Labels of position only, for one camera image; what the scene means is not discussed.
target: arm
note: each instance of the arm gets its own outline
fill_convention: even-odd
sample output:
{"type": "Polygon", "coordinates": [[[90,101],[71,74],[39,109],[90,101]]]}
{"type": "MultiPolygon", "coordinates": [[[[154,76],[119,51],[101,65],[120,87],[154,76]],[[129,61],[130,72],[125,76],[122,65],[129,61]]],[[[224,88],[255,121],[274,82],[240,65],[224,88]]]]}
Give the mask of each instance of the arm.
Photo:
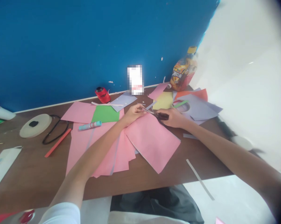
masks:
{"type": "Polygon", "coordinates": [[[202,128],[186,119],[176,109],[158,110],[166,113],[165,125],[182,128],[197,137],[235,175],[254,188],[277,218],[281,208],[281,174],[266,162],[238,145],[202,128]]]}
{"type": "Polygon", "coordinates": [[[142,108],[144,106],[141,104],[131,106],[122,119],[91,145],[64,179],[50,207],[61,202],[71,202],[81,208],[87,180],[98,168],[121,131],[146,113],[142,108]]]}

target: table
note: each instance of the table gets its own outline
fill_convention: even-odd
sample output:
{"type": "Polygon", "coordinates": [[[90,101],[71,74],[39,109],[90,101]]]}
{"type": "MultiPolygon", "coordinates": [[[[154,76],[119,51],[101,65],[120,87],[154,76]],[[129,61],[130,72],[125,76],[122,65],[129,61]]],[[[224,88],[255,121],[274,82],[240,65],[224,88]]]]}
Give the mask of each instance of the table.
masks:
{"type": "MultiPolygon", "coordinates": [[[[147,95],[153,90],[154,87],[146,88],[144,95],[137,96],[138,99],[131,105],[143,103],[143,101],[147,106],[151,104],[153,100],[147,95]]],[[[119,95],[111,95],[111,99],[114,100],[119,95]]],[[[100,103],[99,99],[82,102],[90,103],[92,101],[100,103]]],[[[71,135],[69,134],[63,140],[50,157],[45,158],[44,155],[56,141],[43,145],[42,140],[57,120],[53,119],[51,125],[34,138],[21,138],[19,131],[28,120],[39,114],[55,114],[62,117],[71,105],[72,103],[68,103],[19,113],[12,120],[0,124],[0,142],[4,143],[0,145],[0,153],[7,148],[23,146],[21,153],[0,183],[0,214],[49,206],[65,178],[71,135]]],[[[208,120],[201,126],[226,138],[215,119],[208,120]]],[[[52,138],[59,135],[65,127],[66,122],[60,121],[51,134],[52,138]]],[[[112,176],[100,176],[97,179],[90,178],[85,186],[83,199],[197,181],[186,159],[189,159],[202,180],[233,174],[200,141],[183,138],[183,133],[187,133],[186,131],[171,127],[168,127],[168,130],[181,139],[181,144],[160,174],[157,174],[146,160],[137,154],[136,159],[129,162],[128,171],[117,172],[112,176]]]]}

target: blue wall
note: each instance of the blue wall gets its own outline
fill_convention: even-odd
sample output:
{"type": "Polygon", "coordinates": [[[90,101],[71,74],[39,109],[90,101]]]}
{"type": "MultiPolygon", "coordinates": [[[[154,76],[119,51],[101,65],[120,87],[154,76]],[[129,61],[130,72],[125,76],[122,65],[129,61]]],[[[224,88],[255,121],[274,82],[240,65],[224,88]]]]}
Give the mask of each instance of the blue wall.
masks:
{"type": "Polygon", "coordinates": [[[217,2],[2,0],[0,106],[20,111],[92,97],[97,86],[126,90],[129,64],[143,65],[145,86],[169,81],[217,2]]]}

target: hand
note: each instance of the hand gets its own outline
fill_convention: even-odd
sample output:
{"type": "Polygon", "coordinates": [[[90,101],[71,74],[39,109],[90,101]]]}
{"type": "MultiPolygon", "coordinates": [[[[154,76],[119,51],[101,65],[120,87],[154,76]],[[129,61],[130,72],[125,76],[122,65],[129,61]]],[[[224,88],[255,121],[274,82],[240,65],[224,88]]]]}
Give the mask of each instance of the hand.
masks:
{"type": "Polygon", "coordinates": [[[160,120],[167,126],[173,128],[182,128],[183,125],[188,121],[186,117],[184,117],[176,108],[171,109],[159,109],[157,113],[168,114],[168,120],[160,120]]]}
{"type": "Polygon", "coordinates": [[[122,117],[121,121],[124,122],[125,127],[129,126],[133,121],[139,117],[145,115],[147,112],[144,111],[145,107],[142,104],[136,104],[129,108],[127,113],[122,117]]]}

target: white container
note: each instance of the white container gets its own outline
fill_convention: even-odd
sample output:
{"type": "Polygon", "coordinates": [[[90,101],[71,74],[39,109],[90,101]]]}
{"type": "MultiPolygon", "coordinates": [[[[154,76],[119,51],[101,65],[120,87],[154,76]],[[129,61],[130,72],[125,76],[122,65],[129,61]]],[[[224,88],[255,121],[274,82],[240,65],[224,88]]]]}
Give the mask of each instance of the white container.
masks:
{"type": "Polygon", "coordinates": [[[6,109],[3,109],[2,107],[0,107],[0,119],[3,120],[11,120],[12,118],[14,118],[16,116],[15,113],[10,112],[6,109]]]}

